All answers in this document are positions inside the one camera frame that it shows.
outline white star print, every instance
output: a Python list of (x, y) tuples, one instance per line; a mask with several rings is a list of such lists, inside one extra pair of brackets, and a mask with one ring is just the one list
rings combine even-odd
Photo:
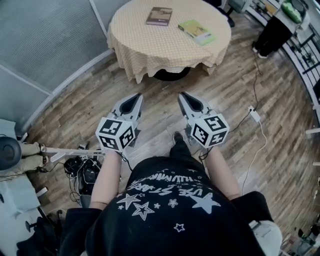
[(132, 214), (132, 216), (139, 215), (143, 219), (143, 221), (146, 220), (147, 214), (152, 214), (155, 212), (155, 211), (151, 210), (150, 208), (148, 208), (149, 202), (146, 202), (143, 205), (140, 205), (140, 204), (137, 204), (134, 202), (133, 205), (135, 206), (136, 210)]
[(184, 225), (185, 224), (176, 223), (174, 229), (180, 233), (180, 231), (184, 231), (185, 230)]
[(177, 203), (177, 199), (170, 199), (169, 203), (168, 203), (168, 206), (171, 206), (172, 208), (175, 208), (175, 206), (177, 206), (178, 203)]
[(190, 197), (196, 201), (196, 204), (192, 206), (192, 208), (199, 208), (201, 207), (206, 211), (207, 214), (212, 213), (212, 206), (221, 206), (219, 203), (212, 200), (212, 193), (208, 193), (204, 196), (204, 198), (197, 197), (194, 195), (190, 195)]
[(133, 202), (140, 202), (141, 200), (136, 198), (137, 194), (135, 195), (129, 195), (129, 194), (125, 194), (125, 198), (121, 199), (120, 201), (116, 202), (117, 204), (120, 203), (125, 203), (125, 209), (128, 210), (129, 206), (131, 205), (131, 203)]

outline tablecloth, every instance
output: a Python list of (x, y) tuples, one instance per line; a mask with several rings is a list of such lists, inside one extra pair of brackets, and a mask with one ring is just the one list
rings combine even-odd
[[(172, 8), (168, 26), (147, 25), (153, 7)], [(198, 45), (178, 24), (196, 20), (216, 40)], [(132, 0), (117, 10), (109, 24), (107, 43), (129, 80), (140, 83), (144, 74), (153, 77), (160, 69), (179, 73), (203, 63), (211, 74), (227, 51), (231, 29), (227, 18), (202, 0)]]

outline power adapter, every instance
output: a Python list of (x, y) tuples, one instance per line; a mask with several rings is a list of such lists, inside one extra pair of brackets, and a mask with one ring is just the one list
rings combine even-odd
[(257, 111), (255, 111), (254, 107), (253, 106), (248, 107), (248, 111), (252, 116), (252, 118), (254, 119), (254, 121), (258, 123), (260, 121), (260, 115), (257, 113)]

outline person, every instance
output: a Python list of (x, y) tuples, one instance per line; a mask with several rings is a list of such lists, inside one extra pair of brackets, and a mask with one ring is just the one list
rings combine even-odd
[[(183, 136), (173, 139), (169, 157), (138, 163), (118, 195), (122, 158), (107, 152), (89, 208), (66, 213), (59, 255), (265, 255), (249, 225), (273, 223), (264, 196), (240, 195), (217, 147), (205, 159), (208, 177)], [(266, 255), (278, 256), (280, 244)]]
[(297, 30), (306, 30), (309, 27), (309, 6), (304, 1), (301, 3), (305, 9), (301, 24), (296, 24), (281, 7), (267, 22), (258, 40), (252, 44), (252, 50), (258, 53), (260, 59), (266, 59), (270, 53), (276, 52)]
[(44, 167), (49, 161), (47, 156), (40, 155), (45, 145), (39, 144), (38, 142), (33, 144), (18, 142), (21, 148), (22, 158), (17, 165), (5, 170), (4, 175), (0, 177), (0, 182), (13, 179), (26, 171), (35, 170), (37, 167)]

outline beige pants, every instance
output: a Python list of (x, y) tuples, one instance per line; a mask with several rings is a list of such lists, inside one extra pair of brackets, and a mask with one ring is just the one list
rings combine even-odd
[(35, 142), (34, 144), (22, 144), (19, 142), (19, 144), (21, 147), (22, 159), (16, 166), (9, 169), (5, 173), (1, 173), (3, 176), (0, 176), (0, 182), (11, 180), (17, 175), (23, 174), (26, 171), (34, 170), (37, 167), (44, 166), (44, 158), (41, 155), (38, 155), (40, 153), (39, 143)]

